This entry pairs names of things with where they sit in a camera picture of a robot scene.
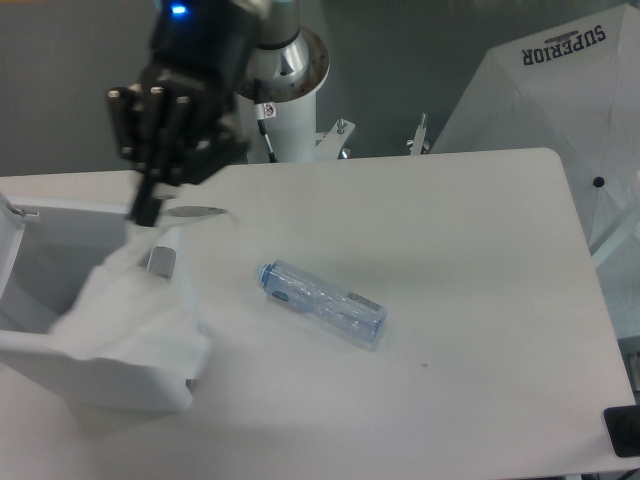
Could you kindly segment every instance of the white table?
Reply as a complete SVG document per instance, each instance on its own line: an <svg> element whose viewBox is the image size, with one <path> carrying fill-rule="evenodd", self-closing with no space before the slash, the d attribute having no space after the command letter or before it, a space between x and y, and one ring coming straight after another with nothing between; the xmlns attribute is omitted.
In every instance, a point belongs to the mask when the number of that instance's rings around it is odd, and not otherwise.
<svg viewBox="0 0 640 480"><path fill-rule="evenodd" d="M129 174L0 179L127 202ZM2 478L497 479L640 466L602 411L633 403L549 150L230 167L179 203L214 352L182 414L69 405L0 368ZM389 310L360 350L254 286L287 259Z"/></svg>

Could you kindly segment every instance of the black cable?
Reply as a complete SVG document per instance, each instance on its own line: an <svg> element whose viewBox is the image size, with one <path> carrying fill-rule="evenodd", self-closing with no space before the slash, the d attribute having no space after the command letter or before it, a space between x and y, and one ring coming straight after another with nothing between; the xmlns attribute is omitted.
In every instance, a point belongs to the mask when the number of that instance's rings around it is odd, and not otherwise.
<svg viewBox="0 0 640 480"><path fill-rule="evenodd" d="M635 475L638 471L640 471L640 468L635 468L633 470L629 470L624 475L619 476L616 480L627 480L627 478Z"/></svg>
<svg viewBox="0 0 640 480"><path fill-rule="evenodd" d="M255 80L253 83L253 103L254 105L260 104L260 80ZM267 155L269 155L269 163L278 163L278 159L276 158L276 154L273 151L273 145L271 145L271 140L269 139L269 134L267 133L267 126L264 123L264 120L258 120L258 129L260 130L260 135L264 138L265 146L267 147Z"/></svg>

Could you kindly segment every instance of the blue led light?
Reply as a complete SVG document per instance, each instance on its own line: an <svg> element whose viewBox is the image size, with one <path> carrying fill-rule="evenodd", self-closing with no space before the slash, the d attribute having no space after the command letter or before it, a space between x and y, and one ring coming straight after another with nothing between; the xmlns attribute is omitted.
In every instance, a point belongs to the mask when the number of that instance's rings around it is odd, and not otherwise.
<svg viewBox="0 0 640 480"><path fill-rule="evenodd" d="M185 7L184 5L174 5L171 7L171 12L175 16L184 15L185 13L187 13L187 7Z"/></svg>

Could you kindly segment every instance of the bottle label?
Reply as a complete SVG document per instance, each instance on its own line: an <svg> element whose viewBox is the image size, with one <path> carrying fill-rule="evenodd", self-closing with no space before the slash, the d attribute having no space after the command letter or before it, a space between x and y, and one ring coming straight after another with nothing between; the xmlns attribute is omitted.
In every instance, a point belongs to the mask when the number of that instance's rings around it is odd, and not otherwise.
<svg viewBox="0 0 640 480"><path fill-rule="evenodd" d="M365 307L370 308L371 310L375 310L376 312L379 311L382 308L382 305L378 305L377 303L373 303L371 300L366 299L364 297L361 297L357 293L349 292L349 295L347 295L347 298L350 298L351 300L354 300L354 301L364 305Z"/></svg>

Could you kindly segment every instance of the white robot column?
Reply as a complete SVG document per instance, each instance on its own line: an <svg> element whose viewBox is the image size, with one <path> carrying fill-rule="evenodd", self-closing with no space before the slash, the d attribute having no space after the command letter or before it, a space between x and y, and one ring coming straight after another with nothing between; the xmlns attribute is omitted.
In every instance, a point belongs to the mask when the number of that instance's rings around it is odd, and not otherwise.
<svg viewBox="0 0 640 480"><path fill-rule="evenodd" d="M300 27L298 0L275 0L237 92L240 121L251 140L249 163L270 161L258 125L264 104L273 104L269 113L275 107L275 117L267 115L263 125L278 162L315 160L316 93L328 72L324 42Z"/></svg>

